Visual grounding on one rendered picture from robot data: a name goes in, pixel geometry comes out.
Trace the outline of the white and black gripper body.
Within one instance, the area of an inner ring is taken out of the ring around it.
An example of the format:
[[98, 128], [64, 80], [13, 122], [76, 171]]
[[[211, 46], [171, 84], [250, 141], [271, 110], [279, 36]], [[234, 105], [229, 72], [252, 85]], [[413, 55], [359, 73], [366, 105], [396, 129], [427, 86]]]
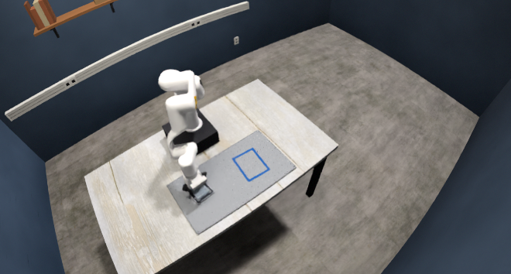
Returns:
[[[197, 169], [197, 172], [201, 175], [201, 173], [200, 173], [200, 171], [199, 171], [198, 169]], [[201, 175], [201, 176], [202, 176], [202, 175]], [[187, 179], [184, 175], [183, 175], [183, 180], [184, 180], [185, 184], [188, 186], [188, 188], [189, 188], [189, 189], [192, 189], [192, 188], [191, 188], [191, 186], [190, 186], [192, 183], [191, 183], [191, 182], [190, 182], [190, 180], [189, 180], [189, 179]]]

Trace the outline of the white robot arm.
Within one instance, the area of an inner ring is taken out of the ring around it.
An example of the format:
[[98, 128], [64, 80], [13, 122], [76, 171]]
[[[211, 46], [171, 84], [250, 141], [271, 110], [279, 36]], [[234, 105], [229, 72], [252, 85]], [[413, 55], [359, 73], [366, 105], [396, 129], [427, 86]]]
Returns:
[[207, 178], [197, 172], [199, 166], [194, 164], [197, 145], [194, 142], [174, 145], [171, 141], [185, 130], [196, 132], [201, 128], [202, 121], [197, 119], [196, 109], [197, 100], [204, 97], [204, 88], [201, 85], [201, 79], [194, 76], [192, 71], [178, 72], [177, 70], [165, 70], [159, 76], [159, 86], [165, 91], [175, 92], [174, 97], [166, 100], [166, 111], [171, 126], [167, 137], [167, 146], [171, 157], [178, 159], [184, 176], [191, 181], [191, 188], [196, 190], [207, 182]]

